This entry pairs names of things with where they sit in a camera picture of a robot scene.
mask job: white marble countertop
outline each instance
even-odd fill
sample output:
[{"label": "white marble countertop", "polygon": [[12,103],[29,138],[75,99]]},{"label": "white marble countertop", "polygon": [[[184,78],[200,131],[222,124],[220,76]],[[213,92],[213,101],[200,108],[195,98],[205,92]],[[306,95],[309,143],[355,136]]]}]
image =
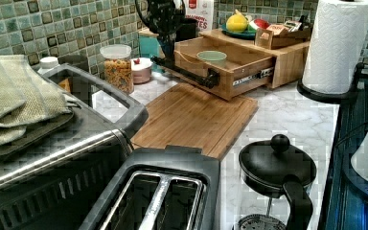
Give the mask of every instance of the white marble countertop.
[{"label": "white marble countertop", "polygon": [[[150,82],[135,85],[130,95],[142,104],[148,104],[157,96],[179,82],[177,78],[167,78],[157,73]],[[338,105],[312,101],[300,95],[296,83],[284,85],[274,90],[260,87],[245,94],[259,102],[259,108],[246,125],[239,138],[221,161],[219,212],[214,229],[230,230],[236,214],[266,213],[268,198],[249,189],[239,179],[239,152],[247,144],[270,140],[275,134],[285,134],[292,145],[305,151],[315,162],[317,176],[310,188],[310,199],[314,211],[309,229],[317,229],[326,176],[331,157],[334,128]],[[117,121],[126,111],[103,92],[94,95],[94,108],[110,121]],[[287,223],[288,202],[284,196],[273,199],[270,215]]]}]

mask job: wooden cutting board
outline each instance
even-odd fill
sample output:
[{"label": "wooden cutting board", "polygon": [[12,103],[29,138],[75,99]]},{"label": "wooden cutting board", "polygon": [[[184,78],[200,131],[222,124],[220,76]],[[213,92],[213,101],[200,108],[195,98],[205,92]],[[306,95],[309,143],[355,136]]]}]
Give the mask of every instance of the wooden cutting board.
[{"label": "wooden cutting board", "polygon": [[147,105],[149,118],[132,138],[135,147],[201,148],[222,159],[258,108],[238,96],[230,102],[188,83],[179,83]]}]

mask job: toaster handle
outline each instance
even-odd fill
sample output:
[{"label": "toaster handle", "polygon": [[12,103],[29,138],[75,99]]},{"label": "toaster handle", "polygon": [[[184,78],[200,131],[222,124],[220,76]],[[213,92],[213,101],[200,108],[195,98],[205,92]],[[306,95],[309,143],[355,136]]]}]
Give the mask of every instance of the toaster handle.
[{"label": "toaster handle", "polygon": [[[43,75],[44,78],[48,78],[55,83],[59,83],[67,78],[78,78],[82,83],[88,83],[95,85],[103,92],[117,100],[119,103],[127,107],[127,112],[120,118],[115,126],[125,132],[127,138],[131,138],[136,132],[143,126],[149,114],[145,106],[128,94],[113,87],[104,80],[101,80],[90,73],[87,73],[77,67],[69,64],[61,64],[60,66],[48,71]],[[90,99],[79,98],[83,102]]]}]

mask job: paper towel roll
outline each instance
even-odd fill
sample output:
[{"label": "paper towel roll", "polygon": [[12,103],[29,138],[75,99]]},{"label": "paper towel roll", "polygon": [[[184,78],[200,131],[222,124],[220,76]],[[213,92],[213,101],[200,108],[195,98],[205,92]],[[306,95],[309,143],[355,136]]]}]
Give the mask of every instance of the paper towel roll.
[{"label": "paper towel roll", "polygon": [[303,84],[324,94],[348,92],[367,31],[368,1],[319,0]]}]

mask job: french press lid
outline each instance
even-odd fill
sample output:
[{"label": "french press lid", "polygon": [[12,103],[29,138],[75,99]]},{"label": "french press lid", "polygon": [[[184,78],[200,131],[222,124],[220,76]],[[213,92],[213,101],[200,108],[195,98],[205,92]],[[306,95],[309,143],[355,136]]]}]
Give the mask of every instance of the french press lid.
[{"label": "french press lid", "polygon": [[239,160],[249,179],[261,186],[281,189],[287,175],[296,175],[301,185],[307,186],[316,176],[312,159],[292,146],[283,134],[273,136],[270,141],[249,144],[241,150]]}]

